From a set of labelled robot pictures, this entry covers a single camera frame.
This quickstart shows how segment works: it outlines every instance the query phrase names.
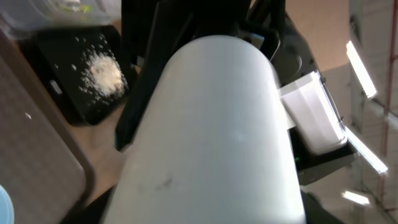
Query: clear plastic container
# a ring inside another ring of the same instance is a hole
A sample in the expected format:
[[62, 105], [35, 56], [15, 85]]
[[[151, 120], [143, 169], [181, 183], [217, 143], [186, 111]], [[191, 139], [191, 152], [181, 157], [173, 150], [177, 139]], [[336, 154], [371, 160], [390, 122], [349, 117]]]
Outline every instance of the clear plastic container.
[[0, 27], [23, 39], [37, 30], [106, 25], [121, 18], [121, 0], [0, 0]]

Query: fluorescent light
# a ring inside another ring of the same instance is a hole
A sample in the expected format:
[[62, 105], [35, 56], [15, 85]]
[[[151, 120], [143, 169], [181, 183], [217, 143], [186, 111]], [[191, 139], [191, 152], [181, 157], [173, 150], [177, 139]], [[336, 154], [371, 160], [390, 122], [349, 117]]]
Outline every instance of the fluorescent light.
[[374, 87], [371, 77], [369, 76], [368, 71], [366, 71], [362, 60], [351, 41], [349, 41], [347, 44], [347, 56], [354, 68], [355, 74], [358, 77], [366, 96], [368, 98], [374, 97], [377, 93], [376, 88]]
[[373, 169], [379, 174], [387, 172], [387, 166], [349, 128], [346, 127], [345, 133], [350, 143], [366, 159]]
[[318, 72], [280, 89], [286, 111], [311, 153], [321, 155], [346, 144], [346, 136]]
[[348, 199], [352, 202], [358, 203], [360, 205], [369, 205], [370, 201], [367, 197], [362, 196], [360, 194], [356, 194], [353, 192], [349, 192], [349, 191], [345, 191], [343, 193], [341, 193], [341, 196], [343, 196], [343, 198]]

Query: white cylindrical container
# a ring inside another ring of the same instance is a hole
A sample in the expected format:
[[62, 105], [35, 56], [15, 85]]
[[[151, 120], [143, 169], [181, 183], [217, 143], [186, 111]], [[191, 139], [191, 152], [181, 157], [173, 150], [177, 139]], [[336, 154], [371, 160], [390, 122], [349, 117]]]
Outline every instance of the white cylindrical container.
[[305, 223], [274, 70], [234, 37], [169, 60], [106, 224]]

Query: metal pipe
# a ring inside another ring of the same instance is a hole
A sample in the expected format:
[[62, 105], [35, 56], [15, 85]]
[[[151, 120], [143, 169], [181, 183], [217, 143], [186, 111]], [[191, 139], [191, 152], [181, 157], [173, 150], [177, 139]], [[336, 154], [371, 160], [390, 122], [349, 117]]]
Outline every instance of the metal pipe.
[[[394, 60], [395, 58], [395, 46], [396, 46], [396, 31], [397, 31], [397, 3], [398, 0], [394, 0], [394, 7], [392, 9], [392, 29], [391, 29], [391, 44], [390, 44], [390, 57], [389, 57], [389, 68], [387, 75], [387, 102], [384, 109], [384, 116], [388, 116], [388, 112], [391, 106], [391, 92], [392, 92], [392, 75], [394, 72]], [[381, 145], [381, 152], [383, 156], [387, 156], [387, 143], [388, 143], [388, 129], [389, 124], [386, 120], [383, 121], [383, 140]], [[384, 177], [381, 178], [381, 203], [384, 202]]]

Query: black tray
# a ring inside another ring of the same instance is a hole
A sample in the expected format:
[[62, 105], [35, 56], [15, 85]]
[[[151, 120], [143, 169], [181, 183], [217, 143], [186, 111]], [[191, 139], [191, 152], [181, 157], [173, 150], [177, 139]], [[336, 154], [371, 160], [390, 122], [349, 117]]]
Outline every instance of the black tray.
[[[124, 61], [121, 37], [113, 26], [42, 31], [22, 42], [21, 50], [64, 117], [74, 125], [102, 121], [125, 99], [137, 77]], [[85, 59], [93, 50], [116, 59], [128, 83], [123, 95], [105, 98], [81, 90], [82, 73], [88, 68]]]

